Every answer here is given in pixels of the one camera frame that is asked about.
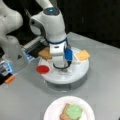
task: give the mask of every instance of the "white plate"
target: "white plate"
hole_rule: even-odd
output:
[[[93,110],[89,104],[84,100],[73,96],[62,97],[51,103],[45,112],[44,120],[60,120],[60,115],[66,103],[80,105],[83,109],[83,113],[79,120],[95,120]]]

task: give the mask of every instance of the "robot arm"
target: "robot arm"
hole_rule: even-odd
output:
[[[27,64],[23,51],[16,37],[7,34],[17,30],[23,24],[22,16],[0,0],[0,46],[4,51],[4,61],[10,62],[14,72]]]
[[[30,20],[31,30],[36,35],[43,35],[49,43],[54,67],[64,69],[68,66],[65,59],[68,41],[63,16],[60,10],[53,7],[49,0],[37,0],[37,2],[44,10],[32,16]]]

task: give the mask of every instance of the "orange object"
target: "orange object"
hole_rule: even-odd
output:
[[[6,83],[6,84],[9,84],[9,83],[11,83],[14,79],[15,79],[15,76],[10,76],[10,77],[5,81],[5,83]]]
[[[83,60],[86,60],[87,58],[90,57],[90,54],[86,51],[86,50],[83,50],[79,53],[76,54],[76,57],[80,60],[80,61],[83,61]]]

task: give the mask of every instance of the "table surface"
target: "table surface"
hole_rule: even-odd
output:
[[[74,33],[69,33],[68,39],[73,47],[91,55],[87,80],[73,91],[52,90],[35,70],[37,58],[10,85],[0,86],[0,120],[43,120],[50,103],[63,96],[77,96],[88,102],[96,120],[119,119],[120,49]]]

